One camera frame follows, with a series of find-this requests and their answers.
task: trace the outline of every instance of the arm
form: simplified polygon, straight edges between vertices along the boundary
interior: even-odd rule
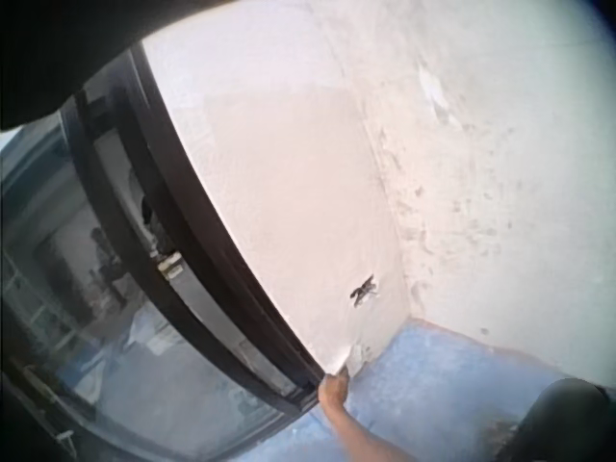
[[[372,435],[345,409],[348,371],[327,375],[319,387],[319,402],[325,417],[350,454],[353,462],[414,462],[415,459],[394,445]]]

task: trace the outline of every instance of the hand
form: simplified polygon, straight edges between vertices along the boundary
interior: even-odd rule
[[[340,411],[345,408],[348,396],[348,369],[344,367],[338,375],[326,375],[319,385],[319,402],[324,412]]]

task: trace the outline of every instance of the person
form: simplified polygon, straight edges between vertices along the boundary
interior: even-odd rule
[[[345,409],[348,371],[327,375],[319,387],[325,417],[352,462],[415,461],[377,438]],[[557,380],[532,405],[495,462],[612,462],[616,460],[616,407],[602,387],[576,378]]]
[[[348,369],[326,375],[319,386],[319,403],[325,417],[350,455],[352,462],[416,462],[402,449],[372,435],[345,409],[348,396]]]

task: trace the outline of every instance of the blue floor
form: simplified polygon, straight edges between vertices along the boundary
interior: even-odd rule
[[[350,385],[346,408],[420,462],[487,461],[551,383],[564,375],[531,360],[411,322]],[[346,460],[319,407],[238,460]]]

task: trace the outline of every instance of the glass pane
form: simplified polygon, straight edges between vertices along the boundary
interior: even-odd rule
[[[13,281],[3,298],[28,350],[10,350],[14,362],[95,424],[112,420],[194,458],[277,417],[197,353],[141,291],[90,206],[59,118],[24,130],[30,147],[0,154],[16,166],[3,185],[2,277]]]
[[[111,130],[94,143],[116,196],[141,242],[158,264],[161,273],[186,305],[234,355],[259,375],[274,390],[288,395],[295,384],[279,371],[226,316],[188,266],[175,243],[152,211],[131,167],[117,131]]]

